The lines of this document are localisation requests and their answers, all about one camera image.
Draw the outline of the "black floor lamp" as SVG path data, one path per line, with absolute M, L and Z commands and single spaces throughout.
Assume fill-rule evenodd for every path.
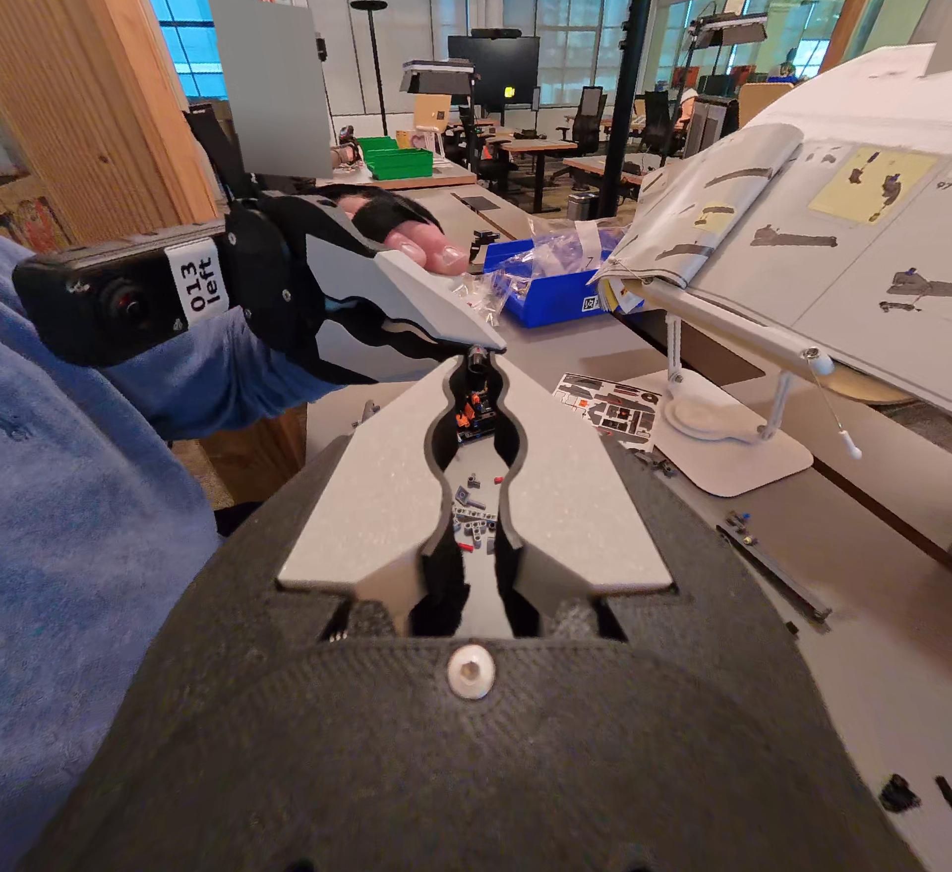
M 388 8 L 388 3 L 386 0 L 351 0 L 350 6 L 351 9 L 364 12 L 367 18 L 380 119 L 383 135 L 387 137 L 389 135 L 387 126 L 387 108 L 384 94 L 383 74 L 380 66 L 379 47 L 375 27 L 375 15 L 378 12 L 386 10 Z

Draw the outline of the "white desk stand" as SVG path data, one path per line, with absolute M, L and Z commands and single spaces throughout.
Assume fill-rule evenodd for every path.
M 659 387 L 654 444 L 697 488 L 734 498 L 812 467 L 812 453 L 781 431 L 793 375 L 783 370 L 768 417 L 726 393 L 681 359 L 683 322 L 665 317 L 667 368 Z

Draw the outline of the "green plastic bin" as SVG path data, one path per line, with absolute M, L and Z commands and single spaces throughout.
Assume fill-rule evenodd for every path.
M 356 144 L 372 180 L 428 179 L 433 176 L 434 152 L 429 149 L 402 148 L 389 136 L 361 137 Z

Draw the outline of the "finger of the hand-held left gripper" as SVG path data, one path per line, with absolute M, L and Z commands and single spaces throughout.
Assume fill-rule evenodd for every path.
M 385 248 L 367 256 L 312 234 L 304 246 L 306 263 L 327 299 L 370 304 L 388 320 L 412 324 L 436 342 L 506 351 L 489 323 L 402 251 Z
M 416 382 L 451 358 L 451 344 L 403 322 L 375 327 L 325 320 L 315 342 L 328 365 L 377 383 Z

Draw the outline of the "lego car chassis assembly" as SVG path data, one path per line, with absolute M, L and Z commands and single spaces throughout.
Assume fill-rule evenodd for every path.
M 494 435 L 497 413 L 487 377 L 467 382 L 454 412 L 457 442 L 467 446 Z

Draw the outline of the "person's left hand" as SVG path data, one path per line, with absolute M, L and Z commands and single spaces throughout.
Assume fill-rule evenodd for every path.
M 401 223 L 387 235 L 384 246 L 400 251 L 430 273 L 458 276 L 469 270 L 469 253 L 452 245 L 437 224 Z

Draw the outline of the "long dark grey lego beam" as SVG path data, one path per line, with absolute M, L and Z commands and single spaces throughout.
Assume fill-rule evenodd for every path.
M 791 604 L 797 605 L 804 617 L 816 625 L 825 625 L 832 613 L 831 606 L 770 555 L 750 527 L 749 534 L 732 530 L 726 522 L 727 513 L 732 510 L 729 509 L 717 523 L 718 533 L 750 566 L 770 580 Z

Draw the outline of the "grey office table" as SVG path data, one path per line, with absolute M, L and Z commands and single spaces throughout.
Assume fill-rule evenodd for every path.
M 508 240 L 532 235 L 529 214 L 478 185 L 402 189 L 398 194 L 427 208 L 448 241 L 460 248 L 470 246 L 474 232 L 487 229 Z

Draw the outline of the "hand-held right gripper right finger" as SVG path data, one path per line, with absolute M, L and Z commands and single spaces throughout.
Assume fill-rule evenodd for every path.
M 517 638 L 567 602 L 668 591 L 672 575 L 596 430 L 508 359 L 487 360 L 497 418 L 495 573 Z

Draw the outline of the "blue plastic bin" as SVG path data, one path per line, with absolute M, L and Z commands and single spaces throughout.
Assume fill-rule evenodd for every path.
M 616 228 L 571 229 L 491 245 L 482 273 L 489 290 L 528 329 L 584 317 L 629 315 L 645 302 L 620 279 L 600 291 L 596 272 L 619 244 Z

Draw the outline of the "open instruction booklet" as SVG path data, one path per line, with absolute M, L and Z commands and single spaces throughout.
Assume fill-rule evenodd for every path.
M 881 47 L 653 172 L 592 279 L 706 300 L 950 411 L 950 49 Z

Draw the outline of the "sticker sheet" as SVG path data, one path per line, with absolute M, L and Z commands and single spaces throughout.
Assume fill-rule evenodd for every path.
M 626 450 L 651 454 L 661 395 L 653 390 L 565 373 L 554 397 L 602 435 L 617 438 Z

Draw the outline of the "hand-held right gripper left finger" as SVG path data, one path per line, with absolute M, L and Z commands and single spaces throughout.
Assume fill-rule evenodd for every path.
M 450 359 L 356 428 L 277 574 L 281 588 L 378 602 L 404 633 L 458 630 L 470 586 L 446 470 L 466 381 L 466 359 Z

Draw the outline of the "wooden support post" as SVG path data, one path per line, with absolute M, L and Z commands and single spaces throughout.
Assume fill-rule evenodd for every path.
M 219 215 L 149 0 L 2 0 L 2 122 L 79 245 Z

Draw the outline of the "black office chair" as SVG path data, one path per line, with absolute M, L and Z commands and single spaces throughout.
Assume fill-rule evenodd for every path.
M 600 86 L 586 86 L 577 108 L 572 126 L 572 140 L 576 156 L 597 152 L 601 140 L 601 119 L 607 95 Z
M 194 104 L 184 113 L 184 119 L 206 153 L 229 204 L 256 199 L 258 188 L 251 174 L 244 169 L 239 149 L 220 125 L 213 105 Z

